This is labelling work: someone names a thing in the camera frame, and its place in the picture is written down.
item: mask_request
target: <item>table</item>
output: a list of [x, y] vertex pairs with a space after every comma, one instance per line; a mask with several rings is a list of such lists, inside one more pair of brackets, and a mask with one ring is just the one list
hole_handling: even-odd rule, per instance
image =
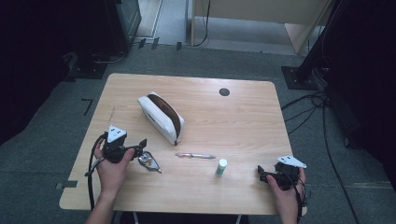
[[[192, 45], [195, 17], [206, 17], [208, 3], [209, 0], [192, 0]], [[300, 53], [315, 28], [325, 24], [332, 4], [333, 0], [214, 0], [210, 2], [209, 17], [285, 23], [294, 51]]]
[[[226, 88], [228, 96], [219, 94]], [[186, 121], [175, 147], [147, 120], [137, 98], [156, 91]], [[63, 209], [89, 210], [88, 168], [92, 145], [112, 124], [128, 132], [125, 146], [148, 139], [146, 151], [161, 166], [150, 172], [131, 161], [115, 204], [117, 211], [272, 215], [269, 186], [259, 181], [257, 165], [275, 170], [276, 157], [291, 155], [276, 88], [268, 81], [112, 74], [103, 90], [69, 176], [76, 188], [64, 189]], [[208, 159], [181, 159], [176, 152], [207, 153]], [[219, 159], [228, 161], [222, 176]], [[94, 198], [100, 192], [95, 172]]]

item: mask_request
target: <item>white pencil case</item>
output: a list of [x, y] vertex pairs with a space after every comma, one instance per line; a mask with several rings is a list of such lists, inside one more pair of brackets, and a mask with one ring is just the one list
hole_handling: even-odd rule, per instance
[[137, 99], [146, 118], [172, 145], [177, 146], [184, 130], [184, 119], [166, 101], [152, 91]]

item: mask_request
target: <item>forearm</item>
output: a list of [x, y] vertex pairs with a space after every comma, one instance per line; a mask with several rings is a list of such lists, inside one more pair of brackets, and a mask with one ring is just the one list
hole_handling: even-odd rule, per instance
[[87, 224], [111, 223], [111, 218], [113, 217], [113, 208], [116, 199], [117, 199], [117, 195], [101, 193], [86, 223]]

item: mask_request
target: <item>white cylindrical bottle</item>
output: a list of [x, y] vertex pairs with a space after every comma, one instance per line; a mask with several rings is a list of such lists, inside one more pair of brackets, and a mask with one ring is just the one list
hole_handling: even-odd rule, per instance
[[227, 161], [225, 159], [221, 159], [219, 161], [218, 169], [216, 170], [216, 175], [222, 175], [225, 167], [227, 167]]

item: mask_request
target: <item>pen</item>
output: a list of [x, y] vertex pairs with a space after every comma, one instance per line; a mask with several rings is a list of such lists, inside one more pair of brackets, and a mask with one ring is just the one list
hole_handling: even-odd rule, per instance
[[175, 156], [180, 158], [201, 158], [201, 159], [215, 159], [216, 157], [209, 154], [197, 154], [197, 153], [175, 153]]

